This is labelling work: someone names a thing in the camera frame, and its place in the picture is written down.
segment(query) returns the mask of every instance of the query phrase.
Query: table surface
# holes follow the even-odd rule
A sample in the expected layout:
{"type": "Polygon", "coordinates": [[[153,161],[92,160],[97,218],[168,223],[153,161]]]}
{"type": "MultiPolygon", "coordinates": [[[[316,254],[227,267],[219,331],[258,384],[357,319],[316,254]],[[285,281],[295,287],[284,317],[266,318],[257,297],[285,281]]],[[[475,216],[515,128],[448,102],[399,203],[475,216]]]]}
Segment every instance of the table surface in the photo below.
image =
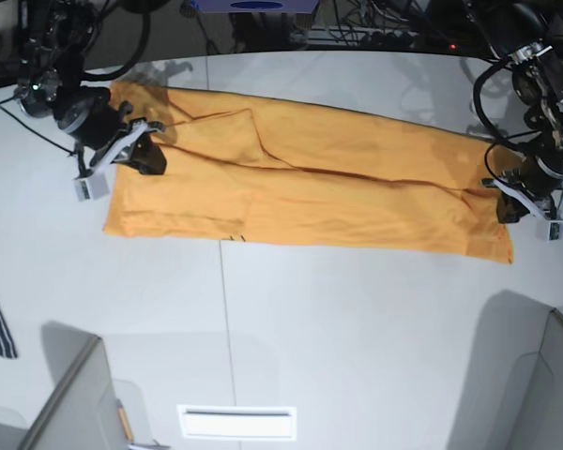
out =
{"type": "MultiPolygon", "coordinates": [[[[471,91],[486,67],[429,54],[281,52],[146,63],[125,78],[465,133],[481,130],[471,91]]],[[[11,92],[1,89],[0,99],[11,92]]],[[[525,130],[509,74],[483,95],[503,129],[525,130]]],[[[52,120],[25,120],[72,147],[52,120]]],[[[379,423],[388,448],[446,448],[459,433],[486,443],[503,392],[496,387],[507,386],[513,361],[538,350],[546,305],[563,306],[563,241],[541,242],[529,217],[510,227],[513,265],[398,250],[124,239],[101,231],[109,199],[76,201],[76,174],[72,159],[0,112],[0,306],[21,355],[0,359],[0,408],[28,425],[83,330],[104,338],[114,377],[141,388],[155,438],[174,448],[195,446],[181,441],[176,404],[298,406],[305,449],[379,448],[379,423]],[[494,336],[481,345],[492,369],[472,379],[481,332],[494,336]],[[479,392],[469,398],[472,380],[479,392]],[[313,405],[339,411],[355,401],[377,408],[370,429],[324,436],[334,421],[360,419],[324,419],[313,405]],[[464,401],[475,413],[457,432],[464,401]]],[[[108,176],[112,185],[114,168],[108,176]]],[[[217,448],[227,446],[236,448],[217,448]]]]}

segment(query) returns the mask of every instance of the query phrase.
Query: orange cloth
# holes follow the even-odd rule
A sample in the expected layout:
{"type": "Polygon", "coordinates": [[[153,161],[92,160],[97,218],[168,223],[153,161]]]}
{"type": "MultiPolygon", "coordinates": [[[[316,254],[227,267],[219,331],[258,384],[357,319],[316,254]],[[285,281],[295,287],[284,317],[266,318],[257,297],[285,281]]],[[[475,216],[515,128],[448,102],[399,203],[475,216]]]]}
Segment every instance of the orange cloth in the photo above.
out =
{"type": "Polygon", "coordinates": [[[512,262],[486,142],[310,104],[112,86],[154,135],[163,176],[118,166],[105,232],[284,245],[400,248],[512,262]]]}

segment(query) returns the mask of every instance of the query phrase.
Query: white table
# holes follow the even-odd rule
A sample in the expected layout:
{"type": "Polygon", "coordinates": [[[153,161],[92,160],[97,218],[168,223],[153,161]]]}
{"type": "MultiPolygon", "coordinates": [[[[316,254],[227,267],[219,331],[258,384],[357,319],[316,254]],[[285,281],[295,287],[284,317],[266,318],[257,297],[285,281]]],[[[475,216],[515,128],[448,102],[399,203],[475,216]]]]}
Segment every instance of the white table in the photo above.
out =
{"type": "MultiPolygon", "coordinates": [[[[485,67],[412,53],[292,52],[160,62],[130,77],[466,132],[479,124],[472,80],[485,67]]],[[[484,94],[501,127],[523,129],[508,75],[484,94]]],[[[51,120],[30,124],[71,146],[51,120]]],[[[530,218],[510,228],[512,266],[123,239],[101,232],[108,199],[76,201],[74,176],[72,159],[0,113],[0,306],[21,355],[0,359],[0,407],[27,424],[78,345],[66,325],[105,339],[114,377],[139,387],[154,437],[175,449],[237,447],[182,441],[176,404],[297,406],[292,448],[301,450],[485,448],[504,439],[495,424],[503,391],[518,358],[540,346],[545,305],[563,306],[563,241],[542,243],[530,218]]]]}

